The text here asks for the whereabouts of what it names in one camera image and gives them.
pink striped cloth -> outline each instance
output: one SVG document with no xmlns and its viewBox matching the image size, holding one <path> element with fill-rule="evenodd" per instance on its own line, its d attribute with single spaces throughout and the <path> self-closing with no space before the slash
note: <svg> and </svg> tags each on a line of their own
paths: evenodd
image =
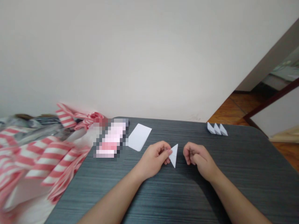
<svg viewBox="0 0 299 224">
<path fill-rule="evenodd" d="M 19 151 L 17 146 L 0 149 L 0 208 L 18 181 L 23 177 L 25 170 L 14 163 L 14 154 Z M 10 224 L 9 216 L 0 209 L 0 223 Z"/>
<path fill-rule="evenodd" d="M 49 177 L 52 179 L 48 179 L 47 184 L 51 183 L 53 187 L 50 190 L 50 194 L 48 196 L 48 199 L 56 204 L 59 199 L 61 198 L 63 192 L 66 190 L 67 186 L 73 179 L 74 175 L 80 168 L 82 162 L 86 158 L 88 152 L 90 151 L 90 147 L 85 146 L 82 149 L 74 148 L 69 152 L 69 157 L 64 158 L 61 161 L 61 172 L 57 172 L 57 170 L 53 170 Z M 68 166 L 65 166 L 68 164 L 68 160 L 70 157 L 75 158 L 71 163 L 69 163 Z"/>
<path fill-rule="evenodd" d="M 25 178 L 46 178 L 73 147 L 74 144 L 71 142 L 50 143 L 36 164 L 27 173 Z"/>
<path fill-rule="evenodd" d="M 56 114 L 65 128 L 74 127 L 75 130 L 79 130 L 80 128 L 87 130 L 95 120 L 99 122 L 99 119 L 104 118 L 99 112 L 91 112 L 89 114 L 72 113 L 71 110 L 62 103 L 58 103 L 57 106 L 60 110 L 56 111 Z M 82 119 L 83 121 L 77 124 L 73 117 Z"/>
<path fill-rule="evenodd" d="M 52 142 L 58 142 L 59 139 L 54 136 L 46 137 L 42 140 L 34 141 L 21 146 L 19 154 L 16 156 L 16 165 L 25 169 L 32 169 L 37 160 L 44 153 L 45 149 Z"/>
<path fill-rule="evenodd" d="M 19 132 L 28 133 L 29 131 L 32 131 L 32 129 L 19 128 L 17 126 L 10 126 L 4 129 L 0 132 L 0 148 L 17 145 L 18 143 L 16 142 L 14 135 Z"/>
</svg>

dark gray table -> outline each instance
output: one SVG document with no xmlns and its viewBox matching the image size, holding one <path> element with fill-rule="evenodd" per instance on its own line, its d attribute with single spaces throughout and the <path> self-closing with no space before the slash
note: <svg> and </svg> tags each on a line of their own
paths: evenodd
<svg viewBox="0 0 299 224">
<path fill-rule="evenodd" d="M 128 149 L 123 161 L 99 162 L 91 150 L 46 224 L 76 223 L 139 161 L 146 148 L 165 140 L 178 143 L 171 164 L 146 180 L 123 223 L 229 223 L 211 185 L 187 166 L 183 147 L 204 145 L 223 173 L 273 223 L 299 223 L 299 175 L 257 129 L 224 125 L 229 136 L 212 135 L 205 123 L 129 118 L 129 134 L 140 123 L 152 131 L 140 152 Z"/>
</svg>

white paper triangle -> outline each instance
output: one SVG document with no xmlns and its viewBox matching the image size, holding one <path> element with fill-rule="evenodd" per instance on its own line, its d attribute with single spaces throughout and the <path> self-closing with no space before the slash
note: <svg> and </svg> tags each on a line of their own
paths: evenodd
<svg viewBox="0 0 299 224">
<path fill-rule="evenodd" d="M 212 127 L 212 125 L 208 122 L 208 130 L 209 132 L 211 132 L 212 134 L 216 134 L 214 128 Z"/>
<path fill-rule="evenodd" d="M 221 131 L 216 123 L 214 124 L 214 130 L 215 130 L 216 134 L 221 135 Z"/>
<path fill-rule="evenodd" d="M 223 127 L 222 124 L 220 124 L 220 131 L 221 131 L 221 134 L 228 136 L 227 131 L 225 130 L 225 128 Z"/>
<path fill-rule="evenodd" d="M 171 148 L 171 150 L 172 150 L 172 154 L 169 156 L 169 159 L 170 159 L 173 167 L 175 168 L 175 163 L 177 162 L 178 144 L 176 144 L 175 146 L 173 146 Z"/>
</svg>

tiled floor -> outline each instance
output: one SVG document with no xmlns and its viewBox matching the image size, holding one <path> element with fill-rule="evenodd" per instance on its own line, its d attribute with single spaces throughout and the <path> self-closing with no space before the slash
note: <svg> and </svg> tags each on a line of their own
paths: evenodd
<svg viewBox="0 0 299 224">
<path fill-rule="evenodd" d="M 221 105 L 221 107 L 208 120 L 210 123 L 245 125 L 249 124 L 243 117 L 254 108 L 263 103 L 266 98 L 259 94 L 236 94 L 233 93 Z M 299 144 L 274 142 L 273 145 L 299 172 Z"/>
</svg>

forearm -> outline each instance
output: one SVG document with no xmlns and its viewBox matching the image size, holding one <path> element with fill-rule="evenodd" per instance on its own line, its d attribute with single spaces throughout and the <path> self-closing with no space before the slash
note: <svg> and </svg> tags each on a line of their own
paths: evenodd
<svg viewBox="0 0 299 224">
<path fill-rule="evenodd" d="M 211 184 L 233 224 L 271 223 L 221 171 Z"/>
<path fill-rule="evenodd" d="M 78 224 L 120 223 L 142 182 L 143 179 L 133 168 L 82 217 Z"/>
</svg>

